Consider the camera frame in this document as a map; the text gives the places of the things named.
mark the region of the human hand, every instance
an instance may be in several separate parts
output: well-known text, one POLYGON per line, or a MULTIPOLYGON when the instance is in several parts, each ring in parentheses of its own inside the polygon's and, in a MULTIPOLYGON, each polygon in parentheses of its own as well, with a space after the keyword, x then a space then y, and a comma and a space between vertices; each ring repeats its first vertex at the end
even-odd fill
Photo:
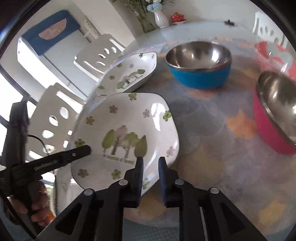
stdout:
MULTIPOLYGON (((45 193, 45 186, 42 182, 40 183, 40 198, 32 204, 32 210, 38 210, 35 214, 31 216, 32 222, 38 222, 39 226, 47 226, 49 225, 53 219, 50 219, 47 215, 51 214, 51 210, 48 206, 46 206, 47 202, 47 194, 45 193)), ((24 204, 13 198, 9 197, 9 201, 12 204, 13 208, 17 213, 27 214, 28 209, 24 206, 24 204)))

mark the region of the chair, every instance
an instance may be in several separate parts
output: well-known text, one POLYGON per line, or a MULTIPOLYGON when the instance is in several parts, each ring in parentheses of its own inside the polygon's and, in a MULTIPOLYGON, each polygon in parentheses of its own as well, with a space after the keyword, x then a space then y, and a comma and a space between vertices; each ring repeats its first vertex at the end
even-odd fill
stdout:
MULTIPOLYGON (((82 99, 60 84, 49 86, 31 117, 28 134, 39 137, 50 154, 64 151, 83 104, 82 99)), ((28 161, 47 155, 40 141, 30 137, 26 154, 28 161)))
POLYGON ((124 49, 112 35, 103 34, 75 56, 74 64, 98 82, 124 49))
POLYGON ((265 41, 279 44, 283 48, 287 47, 288 39, 286 36, 279 27, 262 12, 255 13, 253 33, 265 41))

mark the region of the red teapot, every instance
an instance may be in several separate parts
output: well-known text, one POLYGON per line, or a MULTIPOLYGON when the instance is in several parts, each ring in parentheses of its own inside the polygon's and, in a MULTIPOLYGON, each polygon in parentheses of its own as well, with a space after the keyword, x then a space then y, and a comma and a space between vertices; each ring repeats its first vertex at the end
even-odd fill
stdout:
POLYGON ((174 15, 172 15, 170 17, 170 19, 172 20, 173 23, 175 23, 175 22, 182 22, 182 21, 185 21, 186 20, 186 19, 184 19, 184 15, 178 14, 177 12, 174 13, 174 15))

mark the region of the floral plate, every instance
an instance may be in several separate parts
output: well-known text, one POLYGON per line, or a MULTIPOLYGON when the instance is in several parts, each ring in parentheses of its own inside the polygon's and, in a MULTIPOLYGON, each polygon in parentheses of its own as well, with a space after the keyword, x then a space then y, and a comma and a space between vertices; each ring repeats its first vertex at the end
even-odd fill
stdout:
POLYGON ((157 53, 134 54, 108 71, 96 93, 107 98, 116 93, 133 92, 143 85, 157 66, 157 53))
POLYGON ((91 155, 72 162, 84 189, 108 188, 144 158, 142 195, 159 179, 158 159, 176 160, 179 138, 166 101, 152 93, 119 93, 103 101, 78 124, 71 148, 91 147, 91 155))

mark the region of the silver screw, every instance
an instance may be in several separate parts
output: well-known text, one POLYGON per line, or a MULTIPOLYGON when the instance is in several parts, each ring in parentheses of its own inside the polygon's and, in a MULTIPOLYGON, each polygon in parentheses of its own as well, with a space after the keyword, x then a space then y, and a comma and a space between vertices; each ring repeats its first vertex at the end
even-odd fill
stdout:
POLYGON ((125 180, 125 179, 122 179, 122 180, 119 181, 120 186, 125 186, 126 184, 128 184, 128 181, 125 180))
POLYGON ((175 181, 175 184, 177 184, 177 185, 183 185, 184 184, 184 181, 182 179, 177 179, 175 181))
POLYGON ((84 192, 83 192, 83 194, 85 195, 85 196, 90 196, 90 195, 92 195, 93 194, 93 190, 92 189, 86 189, 84 192))
POLYGON ((218 194, 218 193, 219 193, 219 189, 218 189, 218 188, 211 188, 211 189, 210 189, 210 192, 211 192, 212 194, 218 194))

